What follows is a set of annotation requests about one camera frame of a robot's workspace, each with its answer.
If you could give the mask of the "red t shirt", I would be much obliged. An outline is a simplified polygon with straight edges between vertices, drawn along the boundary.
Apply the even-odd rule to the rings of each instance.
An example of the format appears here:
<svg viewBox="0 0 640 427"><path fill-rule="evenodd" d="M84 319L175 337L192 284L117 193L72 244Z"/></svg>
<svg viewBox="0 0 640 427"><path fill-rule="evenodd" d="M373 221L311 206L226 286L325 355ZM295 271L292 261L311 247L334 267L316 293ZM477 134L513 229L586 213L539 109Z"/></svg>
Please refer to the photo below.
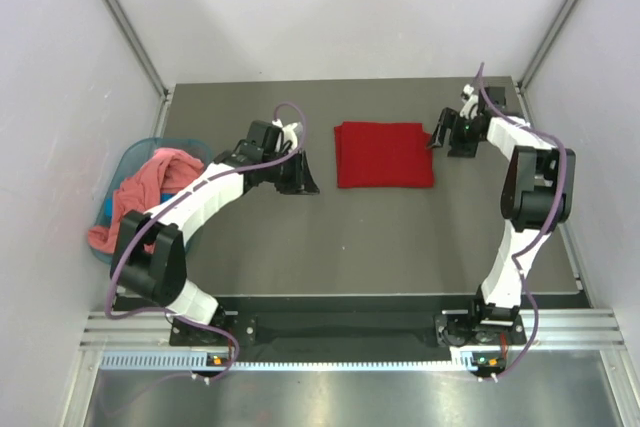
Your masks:
<svg viewBox="0 0 640 427"><path fill-rule="evenodd" d="M347 121L334 139L341 189L435 186L431 135L420 123Z"/></svg>

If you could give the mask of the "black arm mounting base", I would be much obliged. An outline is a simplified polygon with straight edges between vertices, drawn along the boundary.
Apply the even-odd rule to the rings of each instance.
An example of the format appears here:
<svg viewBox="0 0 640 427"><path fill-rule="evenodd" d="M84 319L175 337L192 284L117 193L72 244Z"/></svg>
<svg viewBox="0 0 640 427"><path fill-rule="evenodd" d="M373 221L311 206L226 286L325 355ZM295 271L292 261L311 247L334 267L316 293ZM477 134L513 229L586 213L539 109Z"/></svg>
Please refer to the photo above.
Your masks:
<svg viewBox="0 0 640 427"><path fill-rule="evenodd" d="M509 331L467 328L473 295L223 296L214 326L242 361L430 361L454 347L520 346Z"/></svg>

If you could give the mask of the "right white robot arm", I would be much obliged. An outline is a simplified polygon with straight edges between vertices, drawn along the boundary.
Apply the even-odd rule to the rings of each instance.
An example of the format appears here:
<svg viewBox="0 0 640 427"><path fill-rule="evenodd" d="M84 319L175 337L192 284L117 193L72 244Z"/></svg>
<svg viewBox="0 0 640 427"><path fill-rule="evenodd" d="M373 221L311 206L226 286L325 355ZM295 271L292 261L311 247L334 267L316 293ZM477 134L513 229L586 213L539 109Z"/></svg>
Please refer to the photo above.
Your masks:
<svg viewBox="0 0 640 427"><path fill-rule="evenodd" d="M503 237L466 319L469 335L487 343L515 327L537 253L571 213L576 155L507 113L502 88L467 84L461 99L460 110L441 111L427 147L447 144L448 156L473 158L487 142L509 161L500 197Z"/></svg>

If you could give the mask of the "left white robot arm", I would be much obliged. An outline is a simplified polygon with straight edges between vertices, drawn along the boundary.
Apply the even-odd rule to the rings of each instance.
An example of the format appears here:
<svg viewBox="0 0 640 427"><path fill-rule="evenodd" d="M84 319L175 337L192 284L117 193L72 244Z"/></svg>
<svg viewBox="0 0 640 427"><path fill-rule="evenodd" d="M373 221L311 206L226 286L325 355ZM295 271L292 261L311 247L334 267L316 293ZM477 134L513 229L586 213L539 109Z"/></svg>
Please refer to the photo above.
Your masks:
<svg viewBox="0 0 640 427"><path fill-rule="evenodd" d="M192 321L203 342L220 341L227 329L223 308L187 278L187 245L223 207L262 184L282 195L318 194L304 139L301 122L254 121L234 149L222 152L187 187L145 212L127 213L112 256L115 285Z"/></svg>

